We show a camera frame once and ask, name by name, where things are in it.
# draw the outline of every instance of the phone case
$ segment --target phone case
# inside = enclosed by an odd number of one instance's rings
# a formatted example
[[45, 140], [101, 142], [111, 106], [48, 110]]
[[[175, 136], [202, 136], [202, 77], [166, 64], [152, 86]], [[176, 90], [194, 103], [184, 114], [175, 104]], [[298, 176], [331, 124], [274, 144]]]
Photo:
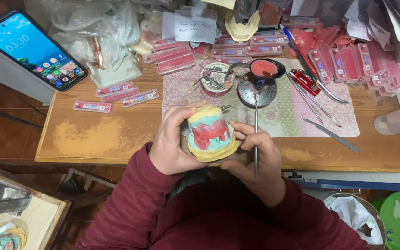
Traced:
[[14, 61], [15, 63], [17, 63], [18, 65], [20, 65], [21, 67], [23, 67], [25, 70], [29, 71], [31, 74], [33, 74], [34, 76], [38, 77], [41, 81], [47, 83], [49, 86], [52, 86], [54, 89], [57, 89], [58, 91], [66, 91], [69, 90], [70, 88], [72, 88], [75, 84], [79, 83], [81, 80], [83, 80], [84, 78], [86, 78], [88, 76], [88, 71], [86, 70], [86, 67], [84, 67], [83, 65], [81, 65], [77, 60], [75, 60], [75, 58], [73, 58], [71, 56], [71, 54], [69, 52], [67, 52], [59, 43], [55, 42], [52, 38], [50, 38], [47, 35], [47, 32], [29, 15], [27, 14], [25, 11], [20, 10], [20, 9], [12, 9], [10, 11], [7, 11], [6, 13], [0, 15], [0, 23], [2, 23], [3, 21], [5, 21], [6, 19], [8, 19], [9, 17], [13, 16], [14, 14], [22, 14], [24, 15], [24, 17], [29, 20], [46, 38], [48, 38], [56, 47], [58, 47], [58, 49], [60, 49], [69, 59], [71, 59], [72, 61], [75, 62], [75, 64], [80, 67], [81, 69], [84, 69], [84, 73], [82, 75], [82, 77], [75, 82], [72, 82], [71, 85], [67, 86], [66, 88], [56, 88], [56, 86], [54, 84], [51, 84], [50, 82], [47, 81], [47, 79], [42, 78], [40, 75], [33, 73], [32, 71], [28, 70], [27, 68], [25, 68], [25, 66], [23, 66], [22, 63], [20, 63], [18, 60], [12, 58], [12, 56], [10, 56], [9, 54], [7, 54], [6, 52], [4, 52], [3, 50], [0, 49], [0, 52], [2, 54], [4, 54], [5, 56], [7, 56], [7, 58], [9, 60]]

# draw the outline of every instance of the pink wax in spoon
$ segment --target pink wax in spoon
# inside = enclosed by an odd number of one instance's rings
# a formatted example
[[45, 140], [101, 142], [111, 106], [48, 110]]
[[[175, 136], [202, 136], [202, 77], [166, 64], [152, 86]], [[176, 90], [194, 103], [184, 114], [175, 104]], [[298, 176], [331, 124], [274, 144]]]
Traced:
[[257, 60], [251, 64], [251, 72], [258, 77], [272, 77], [277, 73], [277, 66], [266, 60]]

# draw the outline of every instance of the phone screen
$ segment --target phone screen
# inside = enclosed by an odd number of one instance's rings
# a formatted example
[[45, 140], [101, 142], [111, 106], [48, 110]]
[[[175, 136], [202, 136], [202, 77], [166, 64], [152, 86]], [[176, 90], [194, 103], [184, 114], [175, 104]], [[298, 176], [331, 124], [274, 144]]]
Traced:
[[85, 77], [84, 70], [21, 13], [0, 23], [0, 49], [57, 89]]

